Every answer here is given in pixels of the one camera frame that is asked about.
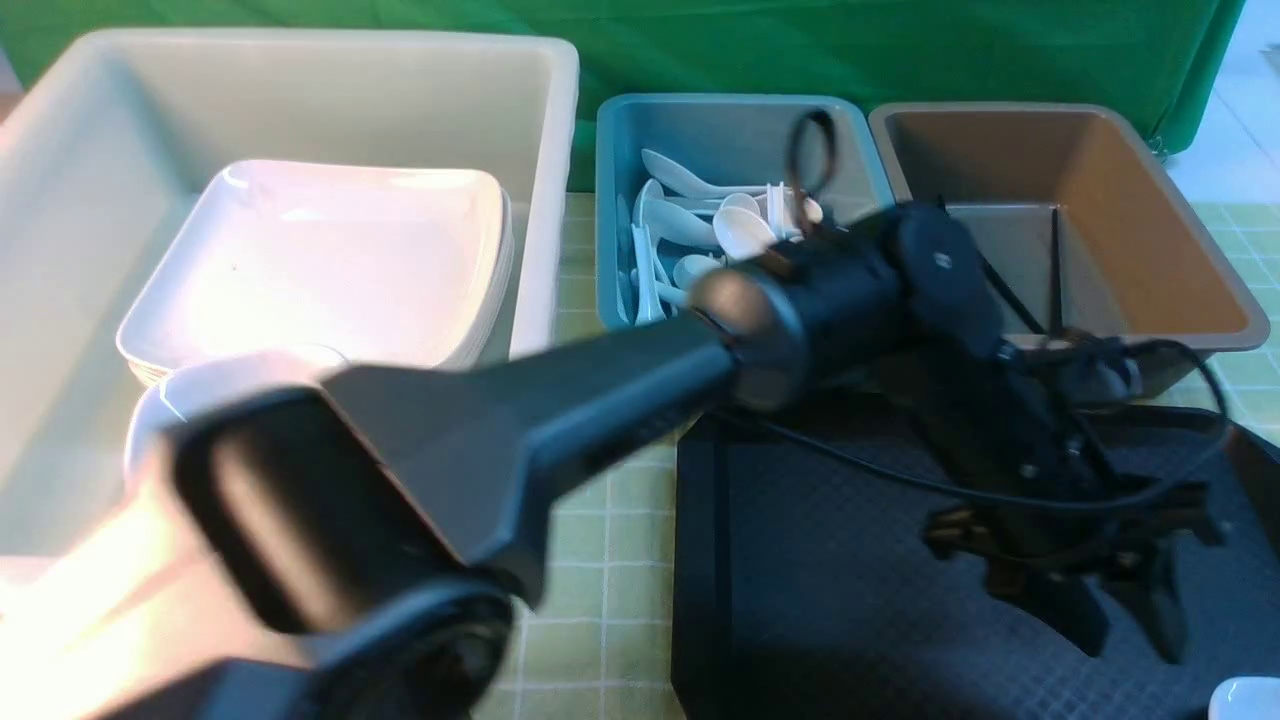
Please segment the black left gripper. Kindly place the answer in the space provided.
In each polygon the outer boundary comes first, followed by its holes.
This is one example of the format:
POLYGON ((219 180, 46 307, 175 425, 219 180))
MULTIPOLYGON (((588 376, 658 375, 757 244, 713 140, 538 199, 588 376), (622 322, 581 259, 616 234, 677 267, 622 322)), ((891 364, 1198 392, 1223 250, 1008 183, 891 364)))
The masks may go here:
POLYGON ((1190 629, 1171 538, 1188 530, 1220 543, 1207 487, 1190 475, 1226 439, 1226 396, 1196 351, 1175 340, 1052 340, 1030 351, 916 340, 881 360, 879 382, 948 477, 940 493, 961 502, 927 523, 934 553, 1001 566, 1000 600, 1089 657, 1101 656, 1110 623, 1088 584, 1066 575, 1096 575, 1156 653, 1183 662, 1190 629), (1125 474, 1091 419, 1129 405, 1149 355, 1199 373, 1213 424, 1181 469, 1125 474))

